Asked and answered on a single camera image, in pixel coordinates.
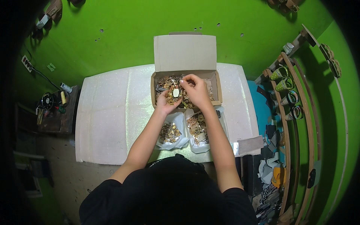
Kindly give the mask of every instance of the gold charm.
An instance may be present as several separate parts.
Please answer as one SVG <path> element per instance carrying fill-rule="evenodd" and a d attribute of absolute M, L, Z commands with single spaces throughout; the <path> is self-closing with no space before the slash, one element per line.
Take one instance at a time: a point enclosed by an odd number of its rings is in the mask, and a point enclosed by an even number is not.
<path fill-rule="evenodd" d="M 164 124 L 160 131 L 159 141 L 164 144 L 165 142 L 175 143 L 180 139 L 181 132 L 178 130 L 175 123 Z"/>

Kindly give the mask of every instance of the green wall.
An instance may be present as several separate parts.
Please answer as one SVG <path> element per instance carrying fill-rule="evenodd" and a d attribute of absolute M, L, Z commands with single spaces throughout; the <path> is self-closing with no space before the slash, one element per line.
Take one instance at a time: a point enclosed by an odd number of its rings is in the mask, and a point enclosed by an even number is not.
<path fill-rule="evenodd" d="M 80 8 L 63 1 L 60 22 L 44 32 L 41 41 L 27 38 L 25 45 L 34 67 L 55 84 L 81 85 L 85 77 L 154 63 L 153 36 L 197 28 L 216 35 L 218 62 L 242 65 L 254 79 L 277 58 L 284 43 L 298 35 L 301 23 L 319 37 L 331 21 L 320 0 L 305 1 L 298 14 L 286 16 L 263 0 L 88 0 Z M 20 54 L 28 55 L 25 47 Z M 54 72 L 47 69 L 49 63 L 56 66 Z M 38 74 L 28 73 L 19 56 L 13 90 L 16 100 L 33 108 L 44 92 L 55 89 Z"/>
<path fill-rule="evenodd" d="M 217 38 L 217 61 L 242 65 L 249 80 L 255 79 L 279 55 L 282 46 L 291 42 L 302 29 L 314 34 L 320 43 L 331 46 L 339 60 L 349 124 L 349 158 L 341 196 L 355 165 L 359 142 L 359 81 L 349 48 L 341 31 L 320 0 L 303 1 L 298 13 L 282 14 L 264 0 L 251 1 L 86 1 L 75 7 L 63 1 L 63 16 L 44 33 L 41 41 L 25 40 L 20 55 L 32 54 L 31 63 L 55 84 L 81 85 L 85 77 L 119 68 L 154 63 L 153 36 L 174 31 L 201 31 Z M 46 80 L 30 74 L 20 62 L 15 71 L 13 94 L 16 101 L 33 108 L 46 91 L 54 91 Z M 320 115 L 323 143 L 323 176 L 315 209 L 324 212 L 311 218 L 324 220 L 337 191 L 345 150 L 345 128 L 342 105 L 336 84 L 317 48 L 303 47 L 297 59 L 305 71 Z M 46 66 L 53 63 L 54 72 Z M 308 148 L 305 120 L 301 130 L 300 178 L 306 180 Z M 301 203 L 305 184 L 300 183 L 297 202 Z"/>

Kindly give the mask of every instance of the white tag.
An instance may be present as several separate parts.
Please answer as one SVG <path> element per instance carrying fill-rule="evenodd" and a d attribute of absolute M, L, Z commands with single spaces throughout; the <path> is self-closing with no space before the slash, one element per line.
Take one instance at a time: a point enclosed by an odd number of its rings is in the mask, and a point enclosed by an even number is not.
<path fill-rule="evenodd" d="M 50 17 L 45 14 L 42 19 L 36 24 L 37 29 L 41 29 L 45 26 L 45 24 L 49 21 Z"/>
<path fill-rule="evenodd" d="M 177 98 L 177 97 L 179 97 L 179 89 L 174 89 L 173 91 L 172 91 L 172 95 L 173 95 L 173 97 L 174 98 Z"/>

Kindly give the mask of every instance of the black shirt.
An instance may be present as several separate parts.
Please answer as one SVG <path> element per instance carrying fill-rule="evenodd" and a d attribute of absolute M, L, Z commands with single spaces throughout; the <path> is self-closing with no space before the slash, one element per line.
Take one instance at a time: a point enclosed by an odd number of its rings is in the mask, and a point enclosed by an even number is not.
<path fill-rule="evenodd" d="M 180 154 L 150 163 L 124 183 L 106 180 L 79 209 L 88 224 L 257 224 L 246 192 L 220 192 L 203 166 Z"/>

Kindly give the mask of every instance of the wall outlet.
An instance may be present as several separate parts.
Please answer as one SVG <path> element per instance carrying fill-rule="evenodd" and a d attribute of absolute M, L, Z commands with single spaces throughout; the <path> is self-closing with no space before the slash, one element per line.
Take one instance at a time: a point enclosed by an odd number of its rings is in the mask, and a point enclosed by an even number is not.
<path fill-rule="evenodd" d="M 21 59 L 21 62 L 24 64 L 25 68 L 29 71 L 29 73 L 31 73 L 32 65 L 29 62 L 29 60 L 27 59 L 26 55 L 23 56 L 23 58 Z"/>

